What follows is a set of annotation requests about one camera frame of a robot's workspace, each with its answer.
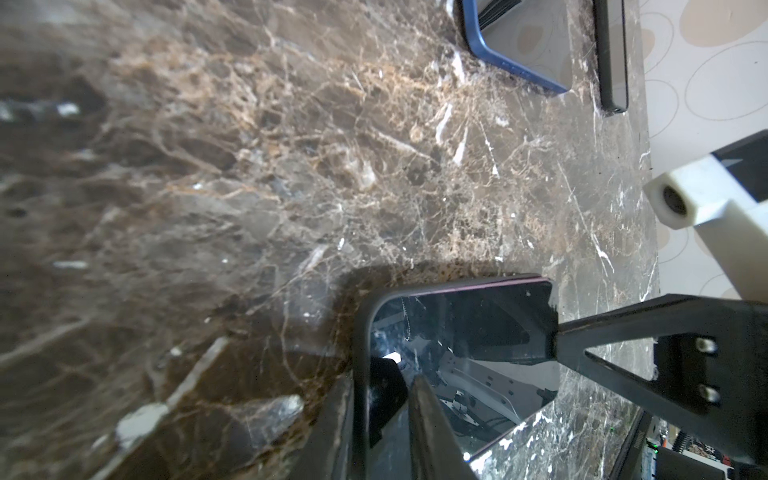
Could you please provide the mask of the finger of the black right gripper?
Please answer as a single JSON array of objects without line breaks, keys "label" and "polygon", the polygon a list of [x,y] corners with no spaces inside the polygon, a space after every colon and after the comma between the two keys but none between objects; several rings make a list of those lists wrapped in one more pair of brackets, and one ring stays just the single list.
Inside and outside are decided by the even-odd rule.
[{"label": "finger of the black right gripper", "polygon": [[[595,354],[653,342],[644,379]],[[670,294],[560,326],[559,363],[694,435],[736,462],[767,462],[767,306]]]}]

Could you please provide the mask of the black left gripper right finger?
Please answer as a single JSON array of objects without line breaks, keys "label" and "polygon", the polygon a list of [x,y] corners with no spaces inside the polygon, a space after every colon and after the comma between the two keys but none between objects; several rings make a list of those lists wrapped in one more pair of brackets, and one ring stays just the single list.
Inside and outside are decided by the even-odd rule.
[{"label": "black left gripper right finger", "polygon": [[413,479],[476,480],[428,379],[414,378],[408,398]]}]

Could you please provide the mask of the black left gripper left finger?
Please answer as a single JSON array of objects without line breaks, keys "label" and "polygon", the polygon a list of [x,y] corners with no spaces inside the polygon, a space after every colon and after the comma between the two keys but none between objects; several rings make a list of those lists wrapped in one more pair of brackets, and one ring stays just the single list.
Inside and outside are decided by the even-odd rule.
[{"label": "black left gripper left finger", "polygon": [[350,372],[330,389],[289,479],[343,480],[349,477],[354,420],[354,382]]}]

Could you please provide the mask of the silver-edged black phone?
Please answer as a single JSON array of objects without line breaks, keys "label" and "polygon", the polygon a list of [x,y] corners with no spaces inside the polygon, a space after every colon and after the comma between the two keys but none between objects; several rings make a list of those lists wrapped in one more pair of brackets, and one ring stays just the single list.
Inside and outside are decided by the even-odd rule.
[{"label": "silver-edged black phone", "polygon": [[595,0],[593,4],[602,109],[624,113],[629,106],[624,1]]}]

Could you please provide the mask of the blue-edged phone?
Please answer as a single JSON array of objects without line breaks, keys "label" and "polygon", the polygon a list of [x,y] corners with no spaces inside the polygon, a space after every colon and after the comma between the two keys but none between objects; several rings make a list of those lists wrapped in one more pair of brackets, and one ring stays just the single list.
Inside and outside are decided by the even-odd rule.
[{"label": "blue-edged phone", "polygon": [[571,89],[566,1],[463,0],[461,7],[475,57],[556,94]]}]

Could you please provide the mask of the black phone with pink case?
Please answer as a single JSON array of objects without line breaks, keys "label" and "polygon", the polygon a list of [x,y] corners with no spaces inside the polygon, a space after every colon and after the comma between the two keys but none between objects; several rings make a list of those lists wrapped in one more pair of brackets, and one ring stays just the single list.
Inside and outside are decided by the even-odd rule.
[{"label": "black phone with pink case", "polygon": [[556,303],[554,283],[535,274],[372,293],[353,334],[351,477],[413,479],[408,398],[418,375],[469,466],[550,404],[560,386]]}]

